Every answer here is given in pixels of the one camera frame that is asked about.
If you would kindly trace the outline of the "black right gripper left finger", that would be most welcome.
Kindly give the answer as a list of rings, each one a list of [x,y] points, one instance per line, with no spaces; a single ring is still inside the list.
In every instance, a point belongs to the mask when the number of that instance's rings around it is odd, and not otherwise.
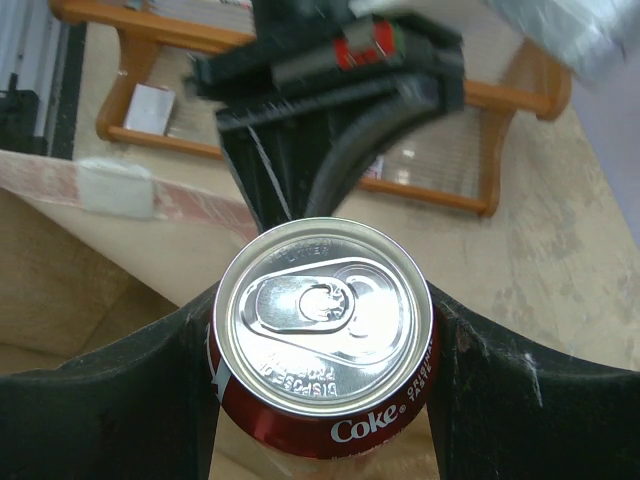
[[[219,402],[205,341],[216,293],[56,369],[2,376],[2,478],[208,478]]]

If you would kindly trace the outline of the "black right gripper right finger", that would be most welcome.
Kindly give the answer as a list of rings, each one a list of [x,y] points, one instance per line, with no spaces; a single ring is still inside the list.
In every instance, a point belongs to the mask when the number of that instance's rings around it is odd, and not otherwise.
[[[430,288],[443,479],[636,479],[639,375],[561,353]]]

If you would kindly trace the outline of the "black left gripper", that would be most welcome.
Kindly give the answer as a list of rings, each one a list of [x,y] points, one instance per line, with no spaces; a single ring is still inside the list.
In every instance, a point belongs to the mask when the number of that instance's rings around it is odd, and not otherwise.
[[[411,7],[254,1],[251,17],[254,40],[192,56],[184,84],[222,104],[221,149],[261,232],[333,215],[380,153],[464,106],[460,34]]]

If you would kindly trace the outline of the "brown canvas tote bag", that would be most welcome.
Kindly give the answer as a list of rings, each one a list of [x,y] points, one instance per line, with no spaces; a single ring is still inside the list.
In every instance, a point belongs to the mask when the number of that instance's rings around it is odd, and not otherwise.
[[[216,287],[256,235],[246,205],[136,164],[1,155],[1,378],[52,370]],[[219,407],[206,479],[285,479]]]

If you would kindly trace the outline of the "red cola can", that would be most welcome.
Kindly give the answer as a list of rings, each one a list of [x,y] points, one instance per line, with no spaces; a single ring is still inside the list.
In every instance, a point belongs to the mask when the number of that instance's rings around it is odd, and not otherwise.
[[[386,234],[334,217],[288,222],[233,259],[207,361],[224,412],[275,450],[367,453],[409,426],[438,370],[427,281]]]

